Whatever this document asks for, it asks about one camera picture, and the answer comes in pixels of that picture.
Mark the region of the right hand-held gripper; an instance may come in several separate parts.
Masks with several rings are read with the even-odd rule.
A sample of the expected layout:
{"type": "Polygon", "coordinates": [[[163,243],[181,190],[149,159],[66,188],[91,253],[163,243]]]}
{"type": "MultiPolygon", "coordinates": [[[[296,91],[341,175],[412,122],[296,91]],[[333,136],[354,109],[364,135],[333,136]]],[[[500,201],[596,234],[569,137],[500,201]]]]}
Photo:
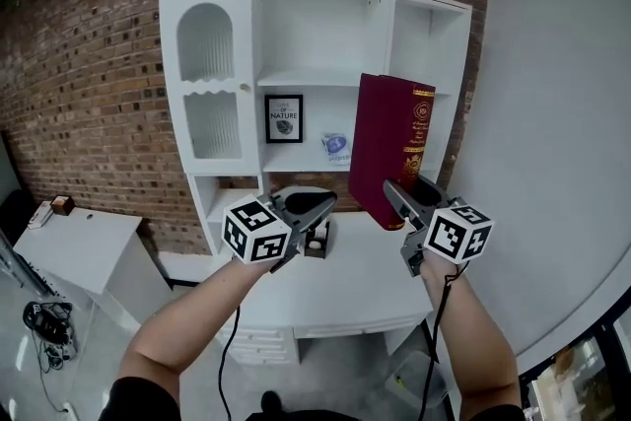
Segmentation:
{"type": "Polygon", "coordinates": [[[447,193],[422,175],[410,182],[407,189],[387,179],[383,190],[398,217],[415,230],[406,236],[401,248],[401,255],[413,277],[420,274],[426,251],[455,265],[483,253],[494,221],[475,207],[451,206],[447,193]],[[418,206],[423,211],[432,211],[430,216],[419,217],[418,206]]]}

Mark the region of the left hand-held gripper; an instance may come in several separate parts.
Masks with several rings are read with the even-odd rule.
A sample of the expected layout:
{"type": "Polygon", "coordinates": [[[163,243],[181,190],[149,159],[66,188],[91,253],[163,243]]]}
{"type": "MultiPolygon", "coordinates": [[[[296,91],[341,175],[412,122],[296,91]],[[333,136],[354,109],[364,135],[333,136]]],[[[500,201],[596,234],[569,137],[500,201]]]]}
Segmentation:
{"type": "Polygon", "coordinates": [[[244,265],[274,272],[300,253],[308,227],[336,205],[334,191],[287,186],[269,195],[248,195],[224,209],[222,241],[244,265]]]}

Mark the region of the dark red hardcover book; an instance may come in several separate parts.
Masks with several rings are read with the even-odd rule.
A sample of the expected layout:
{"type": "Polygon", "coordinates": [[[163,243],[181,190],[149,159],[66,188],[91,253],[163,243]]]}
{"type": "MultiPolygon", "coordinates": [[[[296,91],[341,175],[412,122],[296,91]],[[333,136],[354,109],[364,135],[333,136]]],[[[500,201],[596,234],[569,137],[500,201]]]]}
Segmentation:
{"type": "Polygon", "coordinates": [[[409,191],[419,176],[436,89],[386,75],[360,78],[348,191],[386,231],[403,227],[384,193],[391,180],[409,191]]]}

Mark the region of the person's right forearm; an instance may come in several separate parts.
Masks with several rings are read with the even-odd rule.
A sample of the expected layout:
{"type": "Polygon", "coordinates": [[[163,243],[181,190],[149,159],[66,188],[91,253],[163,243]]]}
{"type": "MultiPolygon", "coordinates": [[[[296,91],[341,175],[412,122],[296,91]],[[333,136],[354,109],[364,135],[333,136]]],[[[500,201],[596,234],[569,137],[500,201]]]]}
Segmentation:
{"type": "Polygon", "coordinates": [[[466,277],[431,251],[420,273],[436,309],[450,286],[439,327],[461,396],[460,421],[526,421],[514,351],[466,277]]]}

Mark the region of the person's left forearm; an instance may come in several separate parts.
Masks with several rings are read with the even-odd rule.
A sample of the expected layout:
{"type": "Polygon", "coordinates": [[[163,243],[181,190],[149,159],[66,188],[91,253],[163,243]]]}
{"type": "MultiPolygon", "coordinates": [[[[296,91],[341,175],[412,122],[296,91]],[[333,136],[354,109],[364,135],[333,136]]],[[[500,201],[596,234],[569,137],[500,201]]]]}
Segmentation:
{"type": "Polygon", "coordinates": [[[147,380],[179,400],[180,376],[236,312],[270,262],[233,259],[149,317],[129,343],[118,376],[147,380]]]}

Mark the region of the dark wooden organiser box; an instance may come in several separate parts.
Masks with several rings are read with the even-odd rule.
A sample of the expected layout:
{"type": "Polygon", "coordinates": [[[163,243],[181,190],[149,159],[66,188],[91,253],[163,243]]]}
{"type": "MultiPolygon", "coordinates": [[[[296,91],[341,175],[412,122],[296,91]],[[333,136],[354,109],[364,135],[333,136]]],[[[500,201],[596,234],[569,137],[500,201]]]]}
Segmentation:
{"type": "Polygon", "coordinates": [[[308,230],[305,236],[305,256],[324,259],[326,257],[330,223],[322,221],[317,227],[308,230]]]}

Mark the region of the white and blue wipes packet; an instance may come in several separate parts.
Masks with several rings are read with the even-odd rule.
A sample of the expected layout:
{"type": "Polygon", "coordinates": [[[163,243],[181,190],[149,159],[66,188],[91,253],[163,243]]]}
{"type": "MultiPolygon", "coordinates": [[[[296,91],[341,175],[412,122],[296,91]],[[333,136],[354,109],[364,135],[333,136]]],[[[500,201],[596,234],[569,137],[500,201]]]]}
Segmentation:
{"type": "Polygon", "coordinates": [[[347,167],[350,165],[352,154],[345,134],[323,132],[320,139],[330,165],[337,167],[347,167]]]}

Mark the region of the white shelf cabinet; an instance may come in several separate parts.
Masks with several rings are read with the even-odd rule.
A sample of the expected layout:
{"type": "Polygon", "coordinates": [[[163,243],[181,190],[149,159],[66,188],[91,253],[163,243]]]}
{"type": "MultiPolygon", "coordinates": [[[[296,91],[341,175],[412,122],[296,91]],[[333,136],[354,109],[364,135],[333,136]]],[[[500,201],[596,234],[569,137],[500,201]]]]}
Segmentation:
{"type": "MultiPolygon", "coordinates": [[[[388,0],[390,21],[383,73],[433,86],[436,99],[420,175],[437,178],[452,131],[463,79],[472,9],[455,0],[388,0]]],[[[256,84],[255,0],[252,6],[252,56],[259,170],[253,175],[193,175],[184,171],[209,255],[160,252],[169,278],[204,280],[231,257],[222,241],[226,207],[274,186],[321,186],[347,203],[349,168],[328,163],[323,132],[355,131],[357,87],[256,84]],[[265,140],[265,95],[302,95],[304,141],[268,144],[265,140]]],[[[227,324],[219,339],[229,343],[234,359],[244,365],[295,363],[299,359],[294,327],[372,322],[420,316],[431,309],[423,286],[397,258],[403,231],[383,230],[367,213],[338,208],[329,219],[326,257],[299,256],[272,278],[259,282],[245,299],[238,324],[227,324]]],[[[383,333],[396,349],[416,327],[383,333]]]]}

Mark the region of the black framed leaf picture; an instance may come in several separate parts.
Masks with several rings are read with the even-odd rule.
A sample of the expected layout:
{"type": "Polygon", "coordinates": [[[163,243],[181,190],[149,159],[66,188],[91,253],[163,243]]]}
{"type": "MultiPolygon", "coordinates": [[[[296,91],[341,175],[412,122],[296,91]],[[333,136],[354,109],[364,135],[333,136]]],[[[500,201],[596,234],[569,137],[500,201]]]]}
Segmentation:
{"type": "Polygon", "coordinates": [[[265,95],[265,140],[268,144],[304,141],[302,95],[265,95]]]}

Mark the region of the grey bin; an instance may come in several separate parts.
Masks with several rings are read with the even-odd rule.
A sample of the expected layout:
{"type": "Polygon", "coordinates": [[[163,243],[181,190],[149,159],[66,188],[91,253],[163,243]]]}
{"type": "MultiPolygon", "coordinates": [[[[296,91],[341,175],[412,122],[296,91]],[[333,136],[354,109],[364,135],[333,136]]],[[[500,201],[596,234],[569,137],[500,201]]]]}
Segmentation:
{"type": "MultiPolygon", "coordinates": [[[[423,394],[432,359],[421,351],[412,351],[386,379],[386,390],[412,408],[422,407],[423,394]]],[[[434,364],[426,407],[433,409],[443,403],[448,387],[441,368],[434,364]]]]}

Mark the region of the white arched ribbed-glass cabinet door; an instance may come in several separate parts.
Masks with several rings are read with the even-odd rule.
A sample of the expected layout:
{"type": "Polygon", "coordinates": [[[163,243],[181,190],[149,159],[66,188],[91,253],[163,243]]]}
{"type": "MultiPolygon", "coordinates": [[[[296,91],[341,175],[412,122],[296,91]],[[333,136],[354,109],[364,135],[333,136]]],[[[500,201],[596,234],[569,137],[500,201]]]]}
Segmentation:
{"type": "Polygon", "coordinates": [[[170,113],[188,174],[259,170],[252,6],[253,0],[159,0],[170,113]]]}

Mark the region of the person's black shoe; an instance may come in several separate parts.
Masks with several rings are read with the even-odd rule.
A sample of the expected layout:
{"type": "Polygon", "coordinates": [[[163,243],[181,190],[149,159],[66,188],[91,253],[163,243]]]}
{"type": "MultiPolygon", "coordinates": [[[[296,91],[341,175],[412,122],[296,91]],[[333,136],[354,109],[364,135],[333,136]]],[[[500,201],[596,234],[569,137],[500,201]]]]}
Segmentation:
{"type": "Polygon", "coordinates": [[[268,390],[262,395],[260,408],[261,413],[265,415],[276,416],[284,413],[282,401],[279,395],[273,390],[268,390]]]}

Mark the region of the white side table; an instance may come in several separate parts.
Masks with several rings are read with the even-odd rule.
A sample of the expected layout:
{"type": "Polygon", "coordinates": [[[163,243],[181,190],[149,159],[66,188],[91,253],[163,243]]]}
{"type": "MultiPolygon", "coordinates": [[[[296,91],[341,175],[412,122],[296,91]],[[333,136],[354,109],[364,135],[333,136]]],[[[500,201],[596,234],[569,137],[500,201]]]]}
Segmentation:
{"type": "Polygon", "coordinates": [[[135,332],[173,298],[145,248],[137,216],[76,207],[26,229],[15,251],[39,271],[83,290],[122,328],[135,332]]]}

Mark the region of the black framed glass door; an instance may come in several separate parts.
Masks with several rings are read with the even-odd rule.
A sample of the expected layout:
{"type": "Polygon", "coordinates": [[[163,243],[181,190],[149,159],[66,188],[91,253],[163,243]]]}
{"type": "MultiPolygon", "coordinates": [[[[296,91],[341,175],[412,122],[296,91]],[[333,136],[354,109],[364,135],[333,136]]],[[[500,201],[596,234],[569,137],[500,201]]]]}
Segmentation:
{"type": "Polygon", "coordinates": [[[526,421],[631,421],[631,288],[520,385],[526,421]]]}

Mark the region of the small brown box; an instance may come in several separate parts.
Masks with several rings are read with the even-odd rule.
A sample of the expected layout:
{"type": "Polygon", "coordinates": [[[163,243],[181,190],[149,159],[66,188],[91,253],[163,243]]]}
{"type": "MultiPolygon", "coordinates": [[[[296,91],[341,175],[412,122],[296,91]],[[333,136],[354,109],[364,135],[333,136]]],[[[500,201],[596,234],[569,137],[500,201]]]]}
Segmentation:
{"type": "Polygon", "coordinates": [[[69,216],[75,207],[75,202],[71,196],[57,195],[50,202],[50,208],[55,215],[69,216]]]}

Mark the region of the person's black shirt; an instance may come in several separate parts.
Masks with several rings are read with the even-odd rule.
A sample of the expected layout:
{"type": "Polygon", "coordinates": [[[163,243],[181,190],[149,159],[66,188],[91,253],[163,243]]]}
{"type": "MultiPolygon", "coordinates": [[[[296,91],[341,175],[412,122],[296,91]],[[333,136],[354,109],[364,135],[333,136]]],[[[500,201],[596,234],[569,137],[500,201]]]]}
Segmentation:
{"type": "MultiPolygon", "coordinates": [[[[162,387],[142,378],[117,380],[98,421],[181,421],[174,398],[162,387]]],[[[245,421],[360,421],[329,410],[255,412],[245,421]]],[[[499,405],[476,414],[469,421],[526,421],[516,405],[499,405]]]]}

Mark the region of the small white box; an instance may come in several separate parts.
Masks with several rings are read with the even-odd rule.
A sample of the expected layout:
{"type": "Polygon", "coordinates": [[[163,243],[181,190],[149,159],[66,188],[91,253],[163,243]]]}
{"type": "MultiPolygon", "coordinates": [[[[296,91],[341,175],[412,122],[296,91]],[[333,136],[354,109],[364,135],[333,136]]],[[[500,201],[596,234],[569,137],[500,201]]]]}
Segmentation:
{"type": "Polygon", "coordinates": [[[28,222],[28,228],[31,230],[42,228],[53,215],[51,204],[48,201],[42,202],[28,222]]]}

